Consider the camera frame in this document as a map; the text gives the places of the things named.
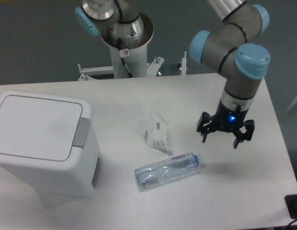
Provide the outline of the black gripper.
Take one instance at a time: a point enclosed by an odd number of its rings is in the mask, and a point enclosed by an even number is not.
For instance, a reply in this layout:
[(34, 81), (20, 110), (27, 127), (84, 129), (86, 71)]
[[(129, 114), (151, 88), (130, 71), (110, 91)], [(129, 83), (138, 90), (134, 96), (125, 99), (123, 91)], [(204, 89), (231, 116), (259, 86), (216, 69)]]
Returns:
[[(203, 137), (203, 143), (205, 143), (207, 135), (210, 133), (216, 131), (233, 132), (236, 137), (233, 143), (233, 148), (236, 149), (243, 141), (250, 141), (255, 130), (254, 120), (244, 121), (247, 112), (248, 109), (236, 113), (235, 110), (228, 109), (220, 101), (215, 115), (202, 112), (197, 123), (196, 131)], [(240, 130), (243, 127), (245, 127), (244, 133)]]

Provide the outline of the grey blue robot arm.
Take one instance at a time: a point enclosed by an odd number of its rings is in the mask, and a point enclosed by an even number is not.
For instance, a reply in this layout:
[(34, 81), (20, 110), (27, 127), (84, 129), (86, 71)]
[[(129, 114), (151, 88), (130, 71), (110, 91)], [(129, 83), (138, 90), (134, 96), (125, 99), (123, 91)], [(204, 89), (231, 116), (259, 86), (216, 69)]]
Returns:
[[(245, 0), (211, 0), (209, 4), (224, 26), (216, 33), (198, 32), (189, 53), (224, 77), (226, 84), (216, 113), (202, 113), (197, 131), (203, 138), (216, 131), (232, 133), (237, 147), (251, 140), (255, 129), (254, 121), (245, 117), (271, 56), (252, 41), (265, 31), (270, 17), (264, 7)], [(137, 0), (84, 0), (75, 16), (88, 34), (100, 35), (108, 45), (116, 78), (149, 75), (147, 45), (154, 29), (149, 17), (140, 12)]]

